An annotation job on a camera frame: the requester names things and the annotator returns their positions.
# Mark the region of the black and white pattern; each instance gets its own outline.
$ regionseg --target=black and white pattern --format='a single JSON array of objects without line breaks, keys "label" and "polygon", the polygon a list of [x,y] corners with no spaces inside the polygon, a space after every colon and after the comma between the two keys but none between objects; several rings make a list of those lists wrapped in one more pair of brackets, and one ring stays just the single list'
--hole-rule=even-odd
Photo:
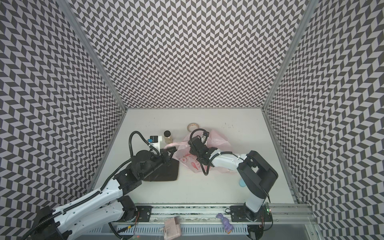
[{"label": "black and white pattern", "polygon": [[307,0],[69,0],[130,108],[261,107]]},{"label": "black and white pattern", "polygon": [[16,239],[86,192],[122,110],[53,0],[0,16],[0,238]]},{"label": "black and white pattern", "polygon": [[384,239],[384,0],[321,0],[268,109],[326,239]]}]

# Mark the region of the white table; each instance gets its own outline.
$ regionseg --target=white table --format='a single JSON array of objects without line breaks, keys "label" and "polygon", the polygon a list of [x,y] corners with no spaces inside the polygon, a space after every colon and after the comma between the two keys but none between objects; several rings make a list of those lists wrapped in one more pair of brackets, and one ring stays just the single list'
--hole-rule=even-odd
[{"label": "white table", "polygon": [[[294,203],[261,109],[130,109],[96,187],[100,187],[121,163],[129,159],[128,138],[131,132],[139,131],[149,138],[169,130],[174,142],[180,142],[188,134],[187,125],[191,122],[208,131],[215,129],[224,134],[234,153],[259,152],[279,174],[269,192],[271,202]],[[132,140],[132,146],[134,154],[149,149],[137,135]],[[249,194],[247,187],[239,186],[239,180],[239,173],[210,171],[208,176],[204,176],[180,163],[176,181],[143,182],[128,195],[137,204],[238,204],[244,203]]]}]

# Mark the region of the purple toy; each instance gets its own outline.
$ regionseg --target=purple toy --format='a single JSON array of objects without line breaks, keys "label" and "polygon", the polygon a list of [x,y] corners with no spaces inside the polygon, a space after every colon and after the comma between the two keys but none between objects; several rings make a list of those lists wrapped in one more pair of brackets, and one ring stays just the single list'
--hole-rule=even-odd
[{"label": "purple toy", "polygon": [[234,227],[232,226],[232,224],[229,223],[229,219],[226,218],[226,217],[224,217],[223,214],[217,214],[216,217],[221,219],[221,222],[222,222],[223,225],[224,225],[224,230],[225,230],[228,234],[234,229]]}]

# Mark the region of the jar lid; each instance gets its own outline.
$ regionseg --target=jar lid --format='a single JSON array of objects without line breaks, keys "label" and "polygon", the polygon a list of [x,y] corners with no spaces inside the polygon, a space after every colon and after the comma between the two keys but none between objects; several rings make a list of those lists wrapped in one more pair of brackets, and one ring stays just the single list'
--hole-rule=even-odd
[{"label": "jar lid", "polygon": [[169,137],[170,136],[170,131],[165,131],[164,132],[164,137]]}]

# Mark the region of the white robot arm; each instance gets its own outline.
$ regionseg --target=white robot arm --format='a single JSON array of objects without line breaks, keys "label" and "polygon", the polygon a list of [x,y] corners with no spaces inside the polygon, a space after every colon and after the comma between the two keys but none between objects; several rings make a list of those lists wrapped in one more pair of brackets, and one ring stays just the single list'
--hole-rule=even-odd
[{"label": "white robot arm", "polygon": [[[194,132],[196,131],[203,131],[205,139],[209,135],[204,129],[196,129]],[[238,170],[251,191],[244,204],[245,214],[249,220],[255,220],[278,177],[276,171],[255,151],[248,154],[233,154],[214,147],[207,148],[201,137],[192,137],[194,132],[189,141],[190,153],[196,155],[201,164],[207,165],[207,171],[202,167],[204,174],[208,175],[211,166]],[[100,188],[53,210],[49,206],[40,209],[33,227],[22,239],[31,235],[33,240],[72,240],[104,223],[118,220],[133,221],[137,208],[126,194],[140,186],[142,180],[158,167],[169,164],[170,157],[172,158],[172,154],[169,155],[166,149],[159,151],[153,144],[146,143],[156,151],[156,155],[150,151],[139,151],[120,165]],[[129,162],[131,164],[117,173]],[[257,172],[254,172],[252,167],[258,167]]]}]

